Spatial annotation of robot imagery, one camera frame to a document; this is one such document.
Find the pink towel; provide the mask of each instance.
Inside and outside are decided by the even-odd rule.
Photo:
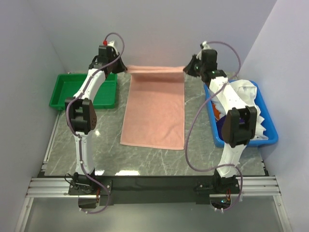
[[[129,66],[128,72],[132,77],[120,144],[183,150],[183,67]]]

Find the gray marble tabletop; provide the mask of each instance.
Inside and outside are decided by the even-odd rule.
[[[163,150],[120,145],[130,75],[118,76],[117,105],[114,109],[96,110],[98,123],[93,135],[93,156],[96,174],[104,175],[210,175],[189,168],[184,151]],[[185,77],[185,134],[197,110],[205,100],[203,84],[199,78]],[[217,165],[222,148],[214,145],[207,110],[203,110],[195,124],[189,141],[189,157],[198,168]],[[240,158],[239,167],[244,175],[265,175],[264,164],[257,148],[248,147]],[[45,175],[73,174],[76,152],[73,135],[64,112],[56,127],[55,139],[48,156]]]

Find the blue plastic basket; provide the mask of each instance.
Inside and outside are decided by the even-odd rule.
[[[262,145],[269,145],[269,144],[275,144],[278,141],[278,134],[276,131],[276,128],[271,120],[271,117],[269,115],[269,112],[267,110],[267,107],[265,105],[265,102],[263,100],[262,94],[260,92],[260,89],[258,85],[254,82],[251,81],[252,84],[254,84],[257,87],[257,93],[256,93],[256,98],[255,98],[255,104],[260,107],[261,110],[261,116],[265,119],[262,122],[262,126],[266,128],[266,131],[264,132],[264,135],[268,137],[268,140],[251,140],[248,144],[248,146],[254,147],[254,146],[262,146]],[[204,85],[205,93],[206,93],[206,99],[210,97],[208,88],[206,85]],[[211,125],[211,131],[212,131],[212,136],[213,136],[213,141],[216,147],[224,147],[224,141],[220,139],[218,129],[217,129],[217,124],[216,120],[214,117],[211,101],[209,101],[206,104],[206,108],[208,111],[208,117]]]

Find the metal bar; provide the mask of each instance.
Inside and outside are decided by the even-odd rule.
[[[52,134],[50,136],[49,143],[48,143],[48,146],[47,146],[47,150],[46,150],[46,153],[45,153],[44,162],[47,162],[48,159],[49,159],[51,148],[53,147],[53,144],[54,144],[54,141],[55,141],[55,135],[56,135],[56,130],[57,130],[57,126],[58,126],[58,121],[60,119],[60,115],[61,115],[61,111],[59,111],[59,113],[56,117],[55,124],[54,124],[54,127],[53,127],[53,131],[52,131]]]
[[[279,219],[283,228],[283,232],[292,232],[292,226],[290,224],[288,215],[286,213],[282,196],[274,196],[275,205],[278,211]]]
[[[23,232],[25,230],[32,203],[33,198],[25,198],[24,205],[20,211],[19,219],[17,221],[15,232]]]
[[[26,197],[78,197],[68,195],[69,186],[69,183],[63,178],[33,178]],[[276,177],[244,177],[242,194],[244,196],[280,196],[281,193]],[[221,195],[211,194],[211,197],[219,197]]]

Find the white cloth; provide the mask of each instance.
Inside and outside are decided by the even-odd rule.
[[[253,140],[267,140],[268,137],[263,135],[266,129],[261,125],[264,121],[264,118],[260,116],[261,110],[260,108],[254,103],[257,93],[257,87],[248,80],[237,80],[230,83],[234,91],[238,94],[238,96],[248,105],[254,106],[257,109],[257,120],[256,120],[256,127],[255,127],[255,136]],[[215,104],[216,109],[220,112],[220,118],[225,116],[224,108],[222,107],[221,103],[219,102],[217,97],[212,99],[212,102]]]

